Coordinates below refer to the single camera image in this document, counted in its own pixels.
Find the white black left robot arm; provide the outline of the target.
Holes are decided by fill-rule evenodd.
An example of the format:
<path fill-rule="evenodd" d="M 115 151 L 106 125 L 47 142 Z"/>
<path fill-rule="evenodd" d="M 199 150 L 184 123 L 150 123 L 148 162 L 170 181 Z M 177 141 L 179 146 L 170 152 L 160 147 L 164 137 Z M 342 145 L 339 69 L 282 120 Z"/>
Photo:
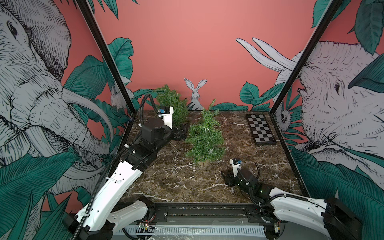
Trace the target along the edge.
<path fill-rule="evenodd" d="M 155 204 L 145 196 L 123 209 L 113 209 L 165 145 L 186 139 L 190 125 L 182 123 L 174 127 L 173 113 L 172 106 L 158 109 L 151 94 L 143 97 L 139 108 L 139 134 L 102 171 L 89 203 L 63 220 L 73 240 L 110 240 L 131 223 L 140 221 L 147 228 L 156 218 Z"/>

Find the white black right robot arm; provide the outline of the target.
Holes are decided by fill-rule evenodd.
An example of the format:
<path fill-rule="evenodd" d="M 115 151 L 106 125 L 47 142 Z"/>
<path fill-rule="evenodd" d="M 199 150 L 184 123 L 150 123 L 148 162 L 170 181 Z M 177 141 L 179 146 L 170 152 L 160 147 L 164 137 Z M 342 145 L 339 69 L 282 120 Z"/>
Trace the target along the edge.
<path fill-rule="evenodd" d="M 253 209 L 251 215 L 264 221 L 268 240 L 277 240 L 288 222 L 315 230 L 331 240 L 361 240 L 363 223 L 338 198 L 313 199 L 288 193 L 272 185 L 261 183 L 240 164 L 222 171 L 228 187 L 239 187 L 245 192 Z"/>

